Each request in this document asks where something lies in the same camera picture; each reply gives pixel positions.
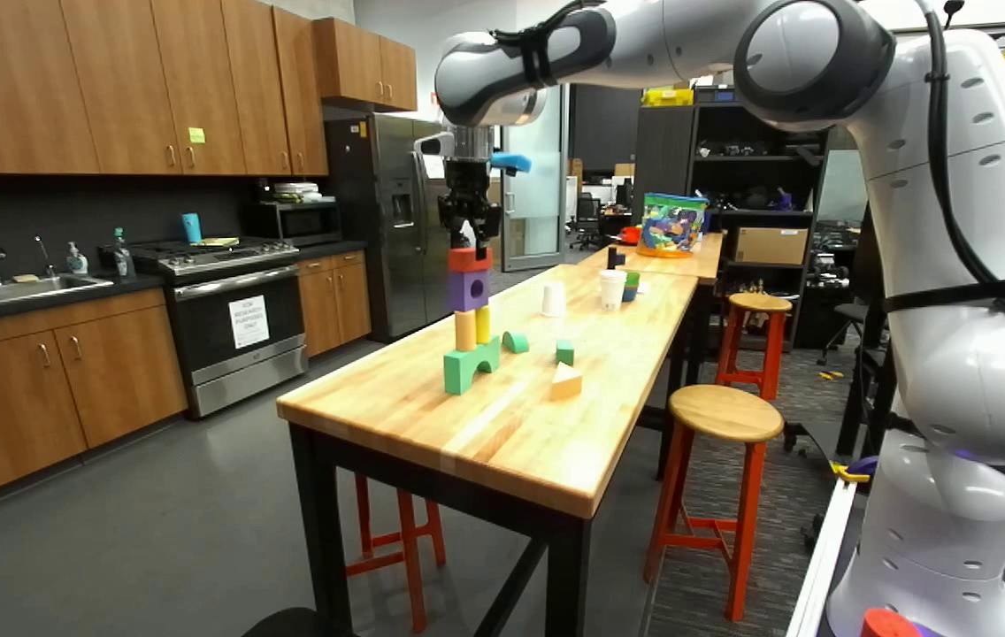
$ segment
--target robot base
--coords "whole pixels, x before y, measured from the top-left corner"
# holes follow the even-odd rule
[[[829,625],[860,633],[868,608],[894,608],[934,633],[1005,633],[1005,475],[888,430],[860,547],[829,598]]]

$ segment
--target purple block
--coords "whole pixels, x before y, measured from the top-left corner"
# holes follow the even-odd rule
[[[446,298],[454,312],[473,312],[489,305],[489,277],[484,271],[454,271],[446,283]]]

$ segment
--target wooden table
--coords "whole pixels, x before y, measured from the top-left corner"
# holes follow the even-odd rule
[[[418,491],[532,537],[482,633],[495,633],[547,550],[545,633],[582,633],[589,519],[634,436],[638,412],[673,346],[701,277],[718,267],[718,236],[689,258],[641,258],[634,305],[598,305],[604,250],[555,264],[493,298],[495,331],[532,340],[501,352],[464,396],[441,391],[454,318],[397,340],[285,396],[309,559],[317,611],[352,633],[344,573],[336,467]],[[563,283],[567,318],[540,316],[545,283]],[[582,388],[547,401],[555,342],[571,340]]]

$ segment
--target stool leg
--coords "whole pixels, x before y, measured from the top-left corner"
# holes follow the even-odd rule
[[[745,312],[729,305],[722,346],[718,346],[718,372],[716,372],[718,385],[729,385],[729,372],[735,372],[735,357],[739,357],[739,342],[743,342],[743,318],[745,318]]]
[[[361,554],[370,554],[370,506],[366,506],[366,477],[352,475],[358,491],[358,528],[361,528]]]
[[[686,443],[689,443],[686,428],[673,424],[673,444],[667,444],[667,457],[665,457],[665,482],[658,487],[652,541],[646,541],[646,554],[644,554],[644,579],[653,576],[663,543],[673,535],[673,519],[676,519],[678,494],[681,494],[681,483],[678,483],[681,467],[678,463],[686,463]]]
[[[431,559],[434,567],[446,567],[446,537],[441,537],[441,519],[438,519],[438,506],[429,500],[429,525],[425,535],[431,535]]]
[[[771,324],[763,331],[763,362],[760,362],[760,396],[773,401],[777,396],[777,379],[782,379],[782,346],[784,346],[784,316],[773,312]]]
[[[425,576],[420,576],[418,519],[414,519],[409,491],[397,487],[397,509],[401,509],[401,537],[404,537],[409,631],[425,631],[429,608],[425,608]]]
[[[745,582],[751,582],[751,563],[752,563],[760,477],[763,477],[763,443],[751,443],[745,444],[745,467],[743,467],[743,502],[739,502],[739,528],[735,528],[729,608],[724,608],[724,615],[732,622],[743,622],[743,611],[745,611]]]

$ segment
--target kitchen sink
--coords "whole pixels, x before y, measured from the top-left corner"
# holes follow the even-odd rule
[[[29,283],[4,283],[0,285],[0,305],[21,305],[21,300],[40,300],[40,298],[62,298],[62,292],[81,292],[81,291],[98,291],[98,285],[114,285],[114,278],[49,277],[49,278],[29,278]]]

